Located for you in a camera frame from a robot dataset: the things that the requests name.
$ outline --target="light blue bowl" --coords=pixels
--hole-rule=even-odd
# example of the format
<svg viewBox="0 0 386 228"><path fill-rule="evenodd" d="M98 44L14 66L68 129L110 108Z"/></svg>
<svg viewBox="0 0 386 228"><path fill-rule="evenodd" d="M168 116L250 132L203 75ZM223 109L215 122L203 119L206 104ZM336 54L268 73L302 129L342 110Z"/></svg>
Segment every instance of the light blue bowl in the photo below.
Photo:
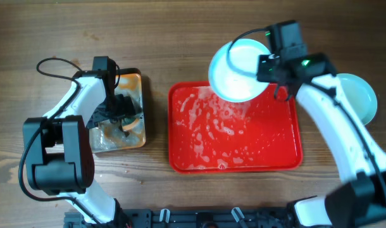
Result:
<svg viewBox="0 0 386 228"><path fill-rule="evenodd" d="M208 79L214 93L229 102L249 101L261 94L269 83L239 75L227 65L227 49L224 45L211 60ZM231 49L231 62L241 70L256 74L260 54L270 54L265 45L252 39L240 39Z"/></svg>
<svg viewBox="0 0 386 228"><path fill-rule="evenodd" d="M337 74L345 96L363 124L376 115L377 98L371 86L360 77L349 73Z"/></svg>

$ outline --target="wooden table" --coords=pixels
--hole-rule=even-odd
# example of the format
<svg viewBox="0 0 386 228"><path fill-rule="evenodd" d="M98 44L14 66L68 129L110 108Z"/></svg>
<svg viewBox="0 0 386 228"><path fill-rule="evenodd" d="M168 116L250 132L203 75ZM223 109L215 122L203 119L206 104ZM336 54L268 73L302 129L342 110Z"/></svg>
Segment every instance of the wooden table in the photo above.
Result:
<svg viewBox="0 0 386 228"><path fill-rule="evenodd" d="M18 2L0 0L0 227L62 227L64 212L72 209L63 201L32 201L18 186L23 122L50 110L69 88L68 82L35 71L38 61L52 56L91 69L94 56L108 55L150 78L146 145L95 156L96 180L124 208L283 206L340 184L327 146L300 107L304 161L296 170L180 175L168 164L169 88L206 80L222 45L246 30L284 20L301 22L311 53L323 51L340 72L359 75L374 88L379 109L368 130L386 151L385 1ZM74 73L63 63L43 67Z"/></svg>

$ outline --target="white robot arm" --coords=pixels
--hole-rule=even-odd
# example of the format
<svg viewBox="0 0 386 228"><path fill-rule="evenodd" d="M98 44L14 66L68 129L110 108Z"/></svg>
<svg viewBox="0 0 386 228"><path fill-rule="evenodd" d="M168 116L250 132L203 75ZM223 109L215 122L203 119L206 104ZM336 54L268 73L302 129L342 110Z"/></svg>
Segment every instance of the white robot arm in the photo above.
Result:
<svg viewBox="0 0 386 228"><path fill-rule="evenodd" d="M386 154L373 140L350 106L339 79L328 74L315 77L312 83L325 89L336 88L335 99L342 104L357 124L380 171L386 171ZM356 180L361 172L367 176L376 174L356 129L346 114L335 105L332 98L310 85L303 84L297 92L296 100L309 113L324 137L337 164L342 183ZM325 209L325 196L302 200L294 206L297 218L302 225L306 227L332 225Z"/></svg>
<svg viewBox="0 0 386 228"><path fill-rule="evenodd" d="M23 126L25 144L34 132L40 128L42 131L30 142L24 159L28 183L33 189L67 200L88 224L126 227L128 218L117 200L107 195L93 178L94 162L87 135L87 126L135 115L131 99L114 94L115 68L115 62L107 56L95 57L93 70L77 72L70 90L51 111L43 117L27 119ZM60 110L70 97L70 102ZM63 143L64 153L47 154L45 147L56 143Z"/></svg>

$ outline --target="green led light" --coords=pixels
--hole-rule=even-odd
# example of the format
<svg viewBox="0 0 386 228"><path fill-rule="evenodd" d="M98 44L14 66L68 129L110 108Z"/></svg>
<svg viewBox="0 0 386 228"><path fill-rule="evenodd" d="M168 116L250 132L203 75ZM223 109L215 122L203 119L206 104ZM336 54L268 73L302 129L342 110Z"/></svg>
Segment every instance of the green led light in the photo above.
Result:
<svg viewBox="0 0 386 228"><path fill-rule="evenodd" d="M301 62L301 65L307 66L308 63L309 63L309 60L303 60L303 61Z"/></svg>

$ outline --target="red tray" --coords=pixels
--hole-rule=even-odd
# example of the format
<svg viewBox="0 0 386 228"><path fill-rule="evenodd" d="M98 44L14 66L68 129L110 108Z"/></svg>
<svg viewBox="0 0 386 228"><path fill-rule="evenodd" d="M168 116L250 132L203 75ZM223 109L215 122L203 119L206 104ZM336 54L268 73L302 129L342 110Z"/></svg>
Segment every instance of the red tray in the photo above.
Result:
<svg viewBox="0 0 386 228"><path fill-rule="evenodd" d="M219 98L209 82L181 82L168 95L169 163L177 172L290 170L302 161L296 102L275 84L244 103ZM287 92L279 90L278 97Z"/></svg>

